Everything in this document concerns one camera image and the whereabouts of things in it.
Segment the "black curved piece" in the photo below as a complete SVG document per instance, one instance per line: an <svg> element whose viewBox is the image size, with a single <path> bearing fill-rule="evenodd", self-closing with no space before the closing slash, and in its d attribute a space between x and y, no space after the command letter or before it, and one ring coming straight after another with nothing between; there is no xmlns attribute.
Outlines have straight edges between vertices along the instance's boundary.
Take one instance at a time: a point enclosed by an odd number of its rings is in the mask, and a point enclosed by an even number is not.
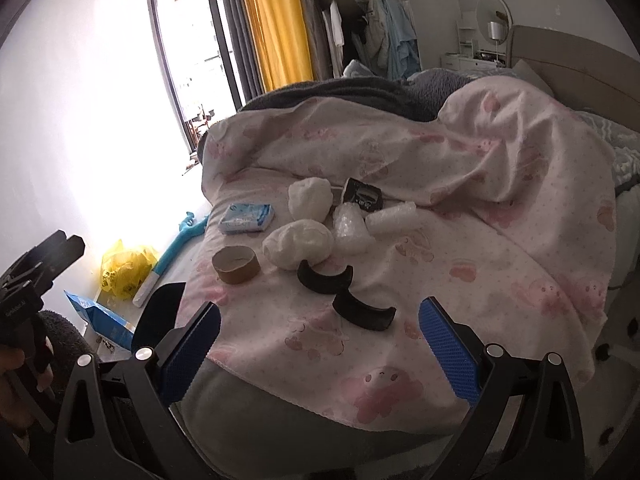
<svg viewBox="0 0 640 480"><path fill-rule="evenodd" d="M388 330L397 312L394 307L380 309L369 306L348 289L343 289L335 295L332 307L341 318L369 332Z"/></svg>
<svg viewBox="0 0 640 480"><path fill-rule="evenodd" d="M352 284L354 268L346 266L339 274L324 275L315 271L307 260L303 260L299 263L296 275L299 283L312 292L320 295L336 295Z"/></svg>

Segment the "brown cardboard tape roll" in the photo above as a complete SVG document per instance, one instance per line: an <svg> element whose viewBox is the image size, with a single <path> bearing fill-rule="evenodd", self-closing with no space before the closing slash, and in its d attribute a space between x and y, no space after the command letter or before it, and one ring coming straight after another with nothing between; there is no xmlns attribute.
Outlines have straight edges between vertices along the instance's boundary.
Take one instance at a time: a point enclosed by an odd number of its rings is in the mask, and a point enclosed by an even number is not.
<svg viewBox="0 0 640 480"><path fill-rule="evenodd" d="M256 278L260 264L254 250L248 246L227 246L212 257L218 278L228 285L239 285Z"/></svg>

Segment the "white paper ball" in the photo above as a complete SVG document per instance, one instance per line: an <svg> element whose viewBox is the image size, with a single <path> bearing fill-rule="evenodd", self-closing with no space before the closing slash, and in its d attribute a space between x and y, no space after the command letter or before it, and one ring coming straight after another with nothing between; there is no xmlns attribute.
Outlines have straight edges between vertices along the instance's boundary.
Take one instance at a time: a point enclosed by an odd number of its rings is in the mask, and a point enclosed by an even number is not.
<svg viewBox="0 0 640 480"><path fill-rule="evenodd" d="M331 231L314 220L296 220L274 230L262 242L262 253L277 268L293 271L303 260L311 266L333 252Z"/></svg>
<svg viewBox="0 0 640 480"><path fill-rule="evenodd" d="M294 220L314 220L322 223L333 205L331 183L311 177L288 187L288 210Z"/></svg>

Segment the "blue tissue pack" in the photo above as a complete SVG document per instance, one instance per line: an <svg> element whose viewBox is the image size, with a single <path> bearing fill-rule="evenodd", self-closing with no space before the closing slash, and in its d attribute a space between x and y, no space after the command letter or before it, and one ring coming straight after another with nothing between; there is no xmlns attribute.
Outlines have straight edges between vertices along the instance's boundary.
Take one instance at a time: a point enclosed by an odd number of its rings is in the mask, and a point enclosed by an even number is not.
<svg viewBox="0 0 640 480"><path fill-rule="evenodd" d="M220 221L218 228L226 235L264 232L274 217L270 204L231 204Z"/></svg>

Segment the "black snack wrapper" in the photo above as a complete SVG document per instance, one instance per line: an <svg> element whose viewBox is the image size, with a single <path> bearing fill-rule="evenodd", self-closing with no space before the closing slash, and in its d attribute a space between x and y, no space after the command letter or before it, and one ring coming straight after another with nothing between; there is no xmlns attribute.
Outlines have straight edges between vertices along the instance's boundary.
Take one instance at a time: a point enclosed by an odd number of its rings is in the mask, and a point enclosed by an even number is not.
<svg viewBox="0 0 640 480"><path fill-rule="evenodd" d="M370 214L383 209L383 194L376 186L349 178L343 186L341 201L356 204L362 211Z"/></svg>

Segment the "black trash bin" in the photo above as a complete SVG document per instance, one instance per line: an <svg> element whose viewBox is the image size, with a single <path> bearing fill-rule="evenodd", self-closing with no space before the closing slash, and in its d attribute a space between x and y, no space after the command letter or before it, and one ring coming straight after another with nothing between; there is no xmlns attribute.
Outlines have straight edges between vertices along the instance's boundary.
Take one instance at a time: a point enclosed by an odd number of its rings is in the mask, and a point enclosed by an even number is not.
<svg viewBox="0 0 640 480"><path fill-rule="evenodd" d="M175 282L163 284L152 292L132 336L132 354L141 348L156 348L165 335L175 327L185 288L185 282Z"/></svg>

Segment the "yellow plastic bag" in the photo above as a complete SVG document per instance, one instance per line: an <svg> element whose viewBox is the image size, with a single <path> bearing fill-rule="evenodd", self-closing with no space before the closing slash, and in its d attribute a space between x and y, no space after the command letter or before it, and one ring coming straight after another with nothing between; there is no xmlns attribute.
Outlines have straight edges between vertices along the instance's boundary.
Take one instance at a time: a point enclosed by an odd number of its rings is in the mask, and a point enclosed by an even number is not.
<svg viewBox="0 0 640 480"><path fill-rule="evenodd" d="M142 283L158 261L157 251L150 246L126 246L118 240L103 256L100 287L120 300L136 296Z"/></svg>

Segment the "blue pet food bag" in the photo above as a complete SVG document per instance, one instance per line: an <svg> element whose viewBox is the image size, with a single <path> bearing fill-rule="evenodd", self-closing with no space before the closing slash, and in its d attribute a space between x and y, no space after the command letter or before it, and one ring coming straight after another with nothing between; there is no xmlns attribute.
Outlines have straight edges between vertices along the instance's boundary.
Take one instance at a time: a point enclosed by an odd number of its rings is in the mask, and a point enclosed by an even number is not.
<svg viewBox="0 0 640 480"><path fill-rule="evenodd" d="M132 349L134 326L119 314L96 301L71 292L64 292L66 298L93 331L125 350Z"/></svg>

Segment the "white office chair base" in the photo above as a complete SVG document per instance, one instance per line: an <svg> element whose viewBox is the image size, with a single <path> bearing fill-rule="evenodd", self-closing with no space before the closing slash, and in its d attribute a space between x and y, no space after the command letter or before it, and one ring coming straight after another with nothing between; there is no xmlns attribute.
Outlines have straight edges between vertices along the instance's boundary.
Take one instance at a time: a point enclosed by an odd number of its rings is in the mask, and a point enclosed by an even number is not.
<svg viewBox="0 0 640 480"><path fill-rule="evenodd" d="M603 384L602 408L608 418L598 433L600 448L622 440L639 408L639 317L628 315L594 352L597 378Z"/></svg>

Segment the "dark grey fleece blanket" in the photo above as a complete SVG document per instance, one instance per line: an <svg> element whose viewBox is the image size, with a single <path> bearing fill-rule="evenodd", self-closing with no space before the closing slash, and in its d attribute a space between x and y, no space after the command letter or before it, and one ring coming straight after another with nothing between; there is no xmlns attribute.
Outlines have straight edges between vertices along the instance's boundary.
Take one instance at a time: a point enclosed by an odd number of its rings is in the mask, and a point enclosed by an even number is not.
<svg viewBox="0 0 640 480"><path fill-rule="evenodd" d="M291 108L311 98L334 98L415 122L431 122L450 94L472 80L472 77L452 70L431 68L417 73L410 80L392 81L378 76L358 76L304 81L258 96L245 104L241 112Z"/></svg>

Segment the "white dresser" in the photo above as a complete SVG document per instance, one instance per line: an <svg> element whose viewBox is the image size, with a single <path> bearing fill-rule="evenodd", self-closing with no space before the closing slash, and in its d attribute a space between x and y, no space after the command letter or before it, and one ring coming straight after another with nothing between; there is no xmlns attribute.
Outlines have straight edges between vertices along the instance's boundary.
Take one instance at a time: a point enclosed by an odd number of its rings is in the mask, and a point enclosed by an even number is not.
<svg viewBox="0 0 640 480"><path fill-rule="evenodd" d="M457 51L440 57L440 67L447 70L492 70L506 67L506 46L486 40L478 29L474 11L462 12L457 20Z"/></svg>

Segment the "yellow curtain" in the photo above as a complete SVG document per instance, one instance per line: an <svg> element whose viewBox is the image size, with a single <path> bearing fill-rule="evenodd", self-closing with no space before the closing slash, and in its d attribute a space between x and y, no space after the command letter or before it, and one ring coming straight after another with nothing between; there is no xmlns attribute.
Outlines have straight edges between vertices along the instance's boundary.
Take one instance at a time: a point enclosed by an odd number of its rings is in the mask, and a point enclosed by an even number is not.
<svg viewBox="0 0 640 480"><path fill-rule="evenodd" d="M314 78L302 0L245 0L245 6L265 90Z"/></svg>

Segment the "clothes rack with clothes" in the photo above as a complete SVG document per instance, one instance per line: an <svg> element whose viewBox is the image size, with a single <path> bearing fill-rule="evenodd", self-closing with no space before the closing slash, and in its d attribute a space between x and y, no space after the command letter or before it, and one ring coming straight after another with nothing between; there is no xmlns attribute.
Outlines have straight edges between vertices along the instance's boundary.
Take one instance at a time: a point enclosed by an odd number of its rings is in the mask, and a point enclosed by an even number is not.
<svg viewBox="0 0 640 480"><path fill-rule="evenodd" d="M421 69L409 0L311 0L332 77L360 66L367 75L407 79Z"/></svg>

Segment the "round white vanity mirror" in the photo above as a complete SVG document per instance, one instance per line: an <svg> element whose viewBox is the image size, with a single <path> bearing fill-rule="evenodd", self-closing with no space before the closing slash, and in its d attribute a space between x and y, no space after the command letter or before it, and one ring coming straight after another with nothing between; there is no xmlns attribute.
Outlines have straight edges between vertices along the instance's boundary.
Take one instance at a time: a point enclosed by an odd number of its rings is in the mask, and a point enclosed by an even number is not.
<svg viewBox="0 0 640 480"><path fill-rule="evenodd" d="M476 11L477 30L492 52L506 53L513 20L504 0L478 0Z"/></svg>

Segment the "teal long-handled toy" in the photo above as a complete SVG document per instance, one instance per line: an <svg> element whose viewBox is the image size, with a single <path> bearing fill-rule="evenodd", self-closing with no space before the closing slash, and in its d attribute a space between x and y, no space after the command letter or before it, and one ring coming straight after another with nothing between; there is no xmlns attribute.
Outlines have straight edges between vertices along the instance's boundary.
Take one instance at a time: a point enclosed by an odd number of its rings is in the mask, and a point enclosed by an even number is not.
<svg viewBox="0 0 640 480"><path fill-rule="evenodd" d="M157 263L154 264L152 270L134 295L132 304L135 307L142 308L144 306L145 301L151 295L151 292L157 282L172 265L175 258L180 255L183 246L188 244L190 240L193 240L195 237L202 236L205 233L207 221L207 217L203 217L198 220L195 218L193 212L188 211L186 213L186 218L184 218L179 224L177 236L169 244L163 255L160 256Z"/></svg>

